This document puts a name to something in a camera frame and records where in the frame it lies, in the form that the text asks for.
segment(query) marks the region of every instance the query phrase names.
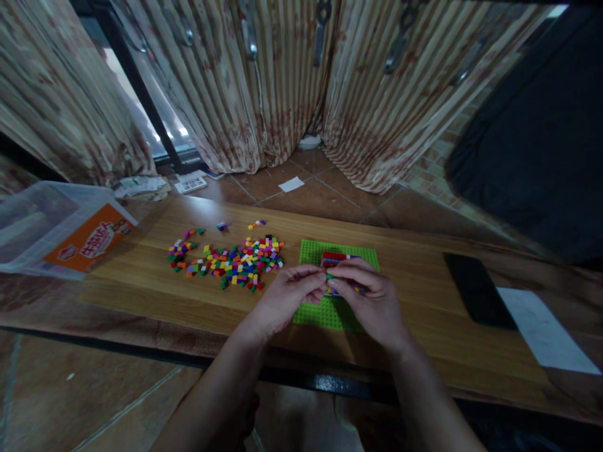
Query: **hand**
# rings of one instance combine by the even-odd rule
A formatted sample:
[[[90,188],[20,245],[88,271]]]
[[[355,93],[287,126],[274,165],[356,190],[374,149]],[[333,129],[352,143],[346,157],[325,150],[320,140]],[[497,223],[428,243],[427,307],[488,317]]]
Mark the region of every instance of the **hand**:
[[[341,261],[327,272],[333,276],[353,279],[365,286],[360,295],[344,279],[329,279],[327,284],[345,298],[364,330],[388,353],[402,352],[410,333],[402,321],[396,287],[364,259],[355,257]]]
[[[266,338],[284,330],[302,303],[320,304],[327,275],[310,264],[283,267],[249,316]]]

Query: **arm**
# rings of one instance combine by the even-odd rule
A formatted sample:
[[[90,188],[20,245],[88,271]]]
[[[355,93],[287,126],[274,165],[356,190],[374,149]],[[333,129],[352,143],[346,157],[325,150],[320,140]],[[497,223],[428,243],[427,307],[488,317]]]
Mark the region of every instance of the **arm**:
[[[385,348],[413,449],[485,451],[427,354],[404,325],[394,284],[362,259],[342,261],[328,272],[367,288],[360,295],[345,279],[328,280],[350,304],[366,332]]]
[[[172,415],[151,451],[205,450],[251,397],[272,337],[289,324],[301,303],[320,302],[325,282],[318,267],[284,267]],[[230,437],[236,440],[237,433],[230,432]]]

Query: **plastic storage box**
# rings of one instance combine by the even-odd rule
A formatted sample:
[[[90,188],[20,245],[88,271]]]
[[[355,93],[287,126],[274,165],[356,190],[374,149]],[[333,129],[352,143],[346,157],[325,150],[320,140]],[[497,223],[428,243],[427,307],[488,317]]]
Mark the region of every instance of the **plastic storage box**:
[[[0,204],[0,272],[82,279],[136,224],[108,188],[38,182]]]

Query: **forearm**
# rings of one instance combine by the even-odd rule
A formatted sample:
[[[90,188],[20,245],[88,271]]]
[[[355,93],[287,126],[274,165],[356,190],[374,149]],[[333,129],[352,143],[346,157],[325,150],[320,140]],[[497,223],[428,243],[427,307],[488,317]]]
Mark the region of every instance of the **forearm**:
[[[389,359],[414,450],[485,451],[412,336]]]
[[[200,451],[245,400],[262,367],[269,338],[247,317],[155,441],[152,451]]]

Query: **green lego brick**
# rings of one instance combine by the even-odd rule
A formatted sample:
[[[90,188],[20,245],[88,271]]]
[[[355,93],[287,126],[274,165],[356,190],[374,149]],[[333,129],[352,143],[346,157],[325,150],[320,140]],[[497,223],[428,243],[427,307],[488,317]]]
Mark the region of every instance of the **green lego brick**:
[[[322,254],[325,251],[360,256],[379,270],[377,250],[374,248],[337,245],[315,240],[301,241],[300,264],[320,266]],[[324,296],[320,304],[304,303],[293,316],[293,323],[298,325],[321,326],[331,330],[364,333],[364,329],[356,320],[352,308],[347,301],[340,297]]]

